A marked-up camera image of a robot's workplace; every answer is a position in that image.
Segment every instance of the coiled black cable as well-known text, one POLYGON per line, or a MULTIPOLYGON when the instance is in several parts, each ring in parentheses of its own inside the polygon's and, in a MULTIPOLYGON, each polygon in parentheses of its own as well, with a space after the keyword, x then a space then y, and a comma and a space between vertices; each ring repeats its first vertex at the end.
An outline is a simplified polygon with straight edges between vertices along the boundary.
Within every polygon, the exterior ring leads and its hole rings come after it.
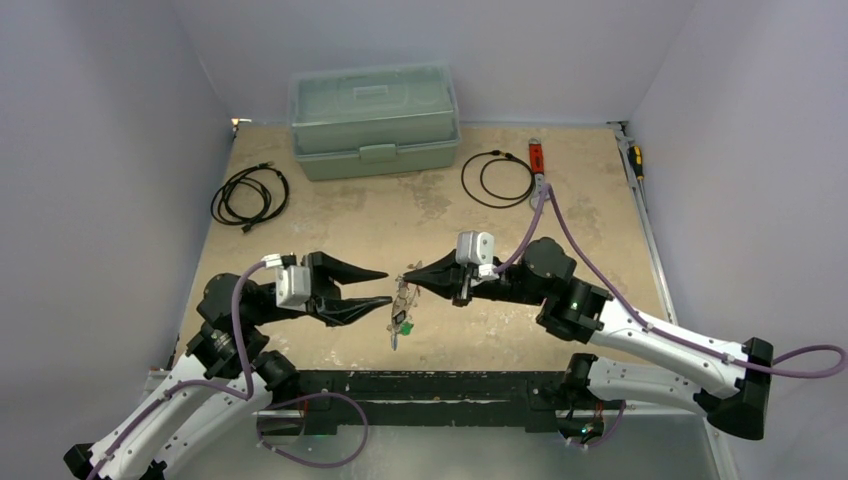
POLYGON ((533 187, 535 186, 535 182, 533 181, 533 171, 530 170, 530 165, 527 165, 526 163, 524 163, 523 160, 516 157, 515 155, 513 155, 509 152, 502 152, 500 150, 492 150, 491 152, 478 153, 477 155, 474 155, 473 157, 466 160, 465 164, 462 166, 462 172, 460 173, 459 178, 460 178, 460 181, 462 182, 462 189, 465 190, 465 193, 469 197, 471 197, 471 199, 474 200, 475 202, 479 203, 480 205, 489 207, 489 208, 499 208, 499 209, 512 208, 512 207, 520 204, 521 202, 527 200, 528 198, 530 198, 530 195, 533 194, 533 187), (489 195, 491 195, 491 196, 493 196, 493 197, 495 197, 499 200, 506 200, 506 201, 513 201, 514 200, 513 203, 508 203, 506 205, 492 205, 491 203, 486 203, 483 200, 480 200, 479 198, 475 197, 468 190, 468 186, 465 184, 465 169, 468 168, 468 164, 471 163, 472 160, 486 156, 486 155, 491 155, 491 156, 499 157, 499 158, 494 158, 492 160, 489 160, 488 162, 485 163, 485 165, 483 165, 483 168, 480 170, 480 186, 483 187, 483 191, 488 193, 489 195), (498 162, 515 163, 515 164, 521 165, 522 167, 524 167, 525 170, 527 170, 527 173, 530 175, 530 184, 527 186, 527 190, 524 191, 524 193, 521 193, 521 194, 516 195, 514 197, 507 197, 505 195, 498 195, 498 194, 492 192, 491 190, 489 190, 488 187, 486 187, 486 182, 483 181, 483 175, 486 173, 486 169, 489 168, 490 165, 492 165, 493 163, 498 163, 498 162))
POLYGON ((263 162, 252 167, 245 168, 227 179, 227 181, 224 182, 224 185, 222 185, 212 197, 212 203, 209 205, 209 211, 212 213, 212 218, 223 225, 230 225, 233 227, 240 226, 241 231, 247 233, 256 225, 265 223, 283 213, 283 210, 285 210, 286 205, 289 203, 289 182, 286 180, 286 176, 283 175, 283 172, 273 168, 271 165, 273 165, 273 163, 263 162), (280 179, 280 183, 283 184, 283 201, 280 202, 280 206, 274 209, 274 211, 270 211, 271 206, 273 205, 271 191, 268 190, 268 188, 259 180, 248 176, 251 173, 261 170, 274 172, 274 174, 277 175, 277 178, 280 179), (262 209, 255 215, 246 217, 236 213, 232 207, 230 207, 230 196, 239 185, 245 185, 252 188, 259 194, 259 196, 262 197, 262 209))

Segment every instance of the plastic storage box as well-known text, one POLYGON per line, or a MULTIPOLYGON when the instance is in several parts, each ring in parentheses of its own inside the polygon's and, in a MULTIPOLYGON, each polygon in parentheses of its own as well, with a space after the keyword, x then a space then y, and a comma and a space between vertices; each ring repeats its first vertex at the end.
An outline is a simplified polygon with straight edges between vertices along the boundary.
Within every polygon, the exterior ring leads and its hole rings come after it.
POLYGON ((289 98, 294 156, 310 180, 453 164, 459 115, 447 65, 299 74, 289 98))

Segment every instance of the yellow and black screwdriver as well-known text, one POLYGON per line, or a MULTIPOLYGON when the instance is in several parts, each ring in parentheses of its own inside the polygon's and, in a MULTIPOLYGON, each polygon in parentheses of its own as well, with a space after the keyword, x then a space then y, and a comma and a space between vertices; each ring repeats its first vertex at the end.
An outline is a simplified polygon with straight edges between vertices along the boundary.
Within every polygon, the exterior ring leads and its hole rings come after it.
POLYGON ((645 211, 647 211, 648 199, 645 196, 645 172, 642 169, 642 149, 636 145, 627 149, 627 161, 630 162, 630 168, 633 169, 633 174, 636 175, 636 183, 639 184, 639 191, 642 192, 642 202, 645 204, 645 211))

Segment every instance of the gray wall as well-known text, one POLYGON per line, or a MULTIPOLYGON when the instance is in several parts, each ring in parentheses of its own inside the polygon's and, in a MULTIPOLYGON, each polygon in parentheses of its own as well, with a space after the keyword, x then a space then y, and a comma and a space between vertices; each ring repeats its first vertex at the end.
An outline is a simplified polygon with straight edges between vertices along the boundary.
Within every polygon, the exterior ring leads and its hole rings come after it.
MULTIPOLYGON (((845 25, 839 0, 701 1, 633 116, 681 324, 848 345, 845 25)), ((845 478, 846 398, 845 374, 776 379, 766 440, 733 442, 742 477, 845 478)))
POLYGON ((234 117, 283 120, 293 72, 450 62, 462 119, 628 118, 695 0, 175 0, 234 117))
POLYGON ((168 0, 0 5, 0 477, 70 478, 137 405, 229 129, 168 0))

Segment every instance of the beige table surface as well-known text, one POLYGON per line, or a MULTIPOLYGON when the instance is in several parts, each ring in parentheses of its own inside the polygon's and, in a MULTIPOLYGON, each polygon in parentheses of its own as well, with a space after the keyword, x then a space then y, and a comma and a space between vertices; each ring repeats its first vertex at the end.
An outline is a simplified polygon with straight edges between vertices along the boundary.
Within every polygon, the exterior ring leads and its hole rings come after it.
MULTIPOLYGON (((465 159, 481 151, 497 148, 526 160, 530 137, 542 139, 547 180, 580 246, 634 305, 662 317, 644 235, 611 130, 468 127, 462 135, 451 168, 313 183, 291 155, 287 129, 242 126, 227 176, 273 161, 291 184, 290 204, 280 217, 248 234, 237 227, 211 225, 178 351, 184 350, 200 326, 195 307, 206 282, 221 272, 241 274, 269 253, 300 256, 323 250, 390 274, 383 280, 343 287, 345 297, 394 295, 398 274, 410 263, 428 264, 447 254, 463 230, 492 233, 496 254, 507 258, 524 236, 532 210, 529 205, 507 210, 478 205, 463 192, 459 174, 465 159)), ((475 167, 469 166, 467 181, 473 192, 482 194, 478 175, 485 160, 475 162, 475 167)), ((282 197, 272 174, 261 178, 267 180, 275 199, 282 197)), ((520 167, 501 163, 489 167, 486 181, 493 191, 514 195, 529 180, 520 167)), ((233 207, 257 210, 258 196, 243 190, 233 195, 233 207)), ((549 206, 536 237, 545 235, 571 252, 549 206)), ((582 263, 576 275, 600 284, 582 263)), ((273 277, 261 271, 253 279, 264 283, 273 277)), ((390 348, 386 330, 390 307, 342 328, 327 328, 303 317, 265 325, 262 331, 271 337, 267 349, 280 350, 300 369, 563 370, 575 352, 633 361, 620 352, 554 338, 535 324, 537 310, 485 300, 457 308, 425 291, 411 311, 415 328, 399 339, 396 352, 390 348)))

